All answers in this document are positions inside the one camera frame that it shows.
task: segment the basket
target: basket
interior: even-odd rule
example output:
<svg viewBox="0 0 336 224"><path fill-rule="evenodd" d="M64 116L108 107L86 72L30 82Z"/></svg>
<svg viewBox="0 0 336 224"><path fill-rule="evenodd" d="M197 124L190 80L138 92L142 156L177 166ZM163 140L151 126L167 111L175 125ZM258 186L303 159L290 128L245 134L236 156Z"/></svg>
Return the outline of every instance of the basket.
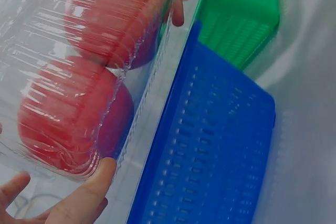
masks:
<svg viewBox="0 0 336 224"><path fill-rule="evenodd" d="M197 41L183 52L128 223L250 223L275 121L273 98Z"/></svg>
<svg viewBox="0 0 336 224"><path fill-rule="evenodd" d="M279 24L279 0L200 0L196 19L199 40L244 69Z"/></svg>

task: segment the finger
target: finger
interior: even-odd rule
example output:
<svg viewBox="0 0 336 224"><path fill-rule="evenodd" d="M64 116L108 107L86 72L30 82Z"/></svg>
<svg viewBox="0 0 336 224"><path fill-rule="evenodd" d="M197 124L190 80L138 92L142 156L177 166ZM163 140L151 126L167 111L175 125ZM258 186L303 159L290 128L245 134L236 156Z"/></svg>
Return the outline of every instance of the finger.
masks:
<svg viewBox="0 0 336 224"><path fill-rule="evenodd" d="M38 219L21 219L21 220L15 220L13 224L45 224L45 220L38 220Z"/></svg>
<svg viewBox="0 0 336 224"><path fill-rule="evenodd" d="M183 2L175 0L173 4L173 25L182 26L184 24Z"/></svg>
<svg viewBox="0 0 336 224"><path fill-rule="evenodd" d="M49 209L47 209L45 212L43 212L39 216L35 217L34 219L35 220L43 220L45 222L47 220L47 218L49 217L49 214L50 214L52 209L53 209L53 207L50 207Z"/></svg>
<svg viewBox="0 0 336 224"><path fill-rule="evenodd" d="M27 172L20 172L0 187L0 206L7 208L30 182Z"/></svg>
<svg viewBox="0 0 336 224"><path fill-rule="evenodd" d="M6 212L6 209L0 209L0 224L14 224L14 219Z"/></svg>
<svg viewBox="0 0 336 224"><path fill-rule="evenodd" d="M112 183L116 166L114 159L103 159L91 178L51 210L46 223L82 223L95 215Z"/></svg>
<svg viewBox="0 0 336 224"><path fill-rule="evenodd" d="M98 208L96 209L96 212L92 215L92 217L87 222L85 222L85 224L95 223L95 221L99 218L99 216L105 210L108 203L109 203L108 200L106 198L104 198L103 201L99 204Z"/></svg>

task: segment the plastic wrap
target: plastic wrap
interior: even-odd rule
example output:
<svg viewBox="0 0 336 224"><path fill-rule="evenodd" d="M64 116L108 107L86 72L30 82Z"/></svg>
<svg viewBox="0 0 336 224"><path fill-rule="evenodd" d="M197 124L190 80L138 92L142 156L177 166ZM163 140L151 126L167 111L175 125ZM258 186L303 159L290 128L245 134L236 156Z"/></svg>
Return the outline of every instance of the plastic wrap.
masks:
<svg viewBox="0 0 336 224"><path fill-rule="evenodd" d="M86 178L119 158L169 0L0 3L2 159Z"/></svg>

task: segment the tomato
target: tomato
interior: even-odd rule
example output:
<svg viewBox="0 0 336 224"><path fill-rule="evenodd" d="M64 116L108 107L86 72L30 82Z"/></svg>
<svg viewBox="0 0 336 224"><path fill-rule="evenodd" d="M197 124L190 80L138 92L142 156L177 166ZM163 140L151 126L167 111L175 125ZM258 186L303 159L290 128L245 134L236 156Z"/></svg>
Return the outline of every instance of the tomato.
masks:
<svg viewBox="0 0 336 224"><path fill-rule="evenodd" d="M127 88L121 84L115 95L116 84L115 75L85 58L52 61L22 98L23 144L56 169L87 172L98 158L114 153L134 113Z"/></svg>
<svg viewBox="0 0 336 224"><path fill-rule="evenodd" d="M69 42L83 57L124 68L143 42L155 39L166 0L67 0L64 17ZM132 68L152 60L149 47L135 55Z"/></svg>

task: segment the plastic clamshell container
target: plastic clamshell container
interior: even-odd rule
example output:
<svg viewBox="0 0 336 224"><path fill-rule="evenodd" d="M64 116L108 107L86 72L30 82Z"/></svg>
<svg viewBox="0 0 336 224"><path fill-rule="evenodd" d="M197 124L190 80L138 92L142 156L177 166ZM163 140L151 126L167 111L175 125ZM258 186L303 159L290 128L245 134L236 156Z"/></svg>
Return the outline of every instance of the plastic clamshell container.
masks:
<svg viewBox="0 0 336 224"><path fill-rule="evenodd" d="M199 40L239 69L256 57L280 18L279 0L200 0Z"/></svg>
<svg viewBox="0 0 336 224"><path fill-rule="evenodd" d="M120 158L169 0L0 4L1 158L73 179Z"/></svg>
<svg viewBox="0 0 336 224"><path fill-rule="evenodd" d="M251 223L275 121L273 98L188 38L128 218Z"/></svg>

